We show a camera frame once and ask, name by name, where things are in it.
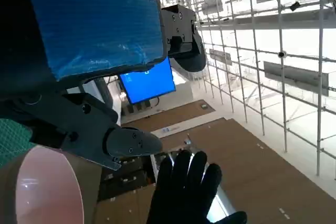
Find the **monitor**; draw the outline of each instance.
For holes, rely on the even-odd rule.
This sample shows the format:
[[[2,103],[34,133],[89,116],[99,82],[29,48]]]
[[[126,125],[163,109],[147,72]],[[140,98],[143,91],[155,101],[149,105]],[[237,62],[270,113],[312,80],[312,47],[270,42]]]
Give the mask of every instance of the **monitor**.
[[[120,79],[132,104],[175,91],[168,57],[149,71],[121,74]]]

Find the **black glove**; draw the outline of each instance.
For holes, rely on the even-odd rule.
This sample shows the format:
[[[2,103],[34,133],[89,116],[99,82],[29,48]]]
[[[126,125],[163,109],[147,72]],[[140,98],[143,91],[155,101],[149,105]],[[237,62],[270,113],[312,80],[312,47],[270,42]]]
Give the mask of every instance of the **black glove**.
[[[190,165],[190,152],[182,151],[174,167],[169,157],[160,166],[147,224],[210,224],[206,216],[221,182],[221,168],[209,165],[203,173],[207,156],[198,152]],[[216,224],[244,224],[245,212],[236,212]]]

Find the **blue plastic cover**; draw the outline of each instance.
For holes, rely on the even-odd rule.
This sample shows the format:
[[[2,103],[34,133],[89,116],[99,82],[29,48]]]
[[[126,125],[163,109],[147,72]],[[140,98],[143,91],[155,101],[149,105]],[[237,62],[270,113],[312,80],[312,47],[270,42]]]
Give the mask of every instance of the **blue plastic cover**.
[[[163,57],[156,0],[31,0],[57,80]]]

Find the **black bracket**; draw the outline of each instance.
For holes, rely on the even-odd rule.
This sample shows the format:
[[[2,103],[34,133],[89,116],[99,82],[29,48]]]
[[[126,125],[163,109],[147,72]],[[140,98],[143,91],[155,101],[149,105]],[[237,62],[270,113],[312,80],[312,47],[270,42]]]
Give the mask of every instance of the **black bracket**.
[[[159,153],[159,138],[116,124],[118,114],[87,93],[42,94],[0,103],[0,117],[33,131],[31,142],[117,170],[119,158]]]
[[[168,56],[189,72],[203,70],[206,64],[205,51],[196,29],[195,12],[181,5],[163,8],[161,12]]]

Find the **wooden floor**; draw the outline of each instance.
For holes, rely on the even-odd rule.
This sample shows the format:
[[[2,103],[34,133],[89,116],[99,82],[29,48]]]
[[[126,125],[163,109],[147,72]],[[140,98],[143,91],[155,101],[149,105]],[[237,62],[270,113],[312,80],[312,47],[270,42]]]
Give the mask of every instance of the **wooden floor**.
[[[162,139],[168,150],[189,134],[223,172],[222,189],[248,223],[334,223],[336,200],[234,120],[219,119]]]
[[[207,105],[206,109],[201,107],[203,104]],[[135,127],[143,131],[152,132],[214,111],[215,110],[204,100],[198,100],[133,122],[122,124],[122,127]]]
[[[200,115],[193,108],[200,108],[202,103],[187,104],[127,126],[154,131]],[[221,187],[237,210],[247,212],[249,224],[335,223],[336,200],[236,121],[218,119],[162,138],[164,151],[183,146],[187,135],[193,145],[207,153],[209,163],[221,167]],[[96,224],[145,224],[153,191],[150,186],[100,202]]]

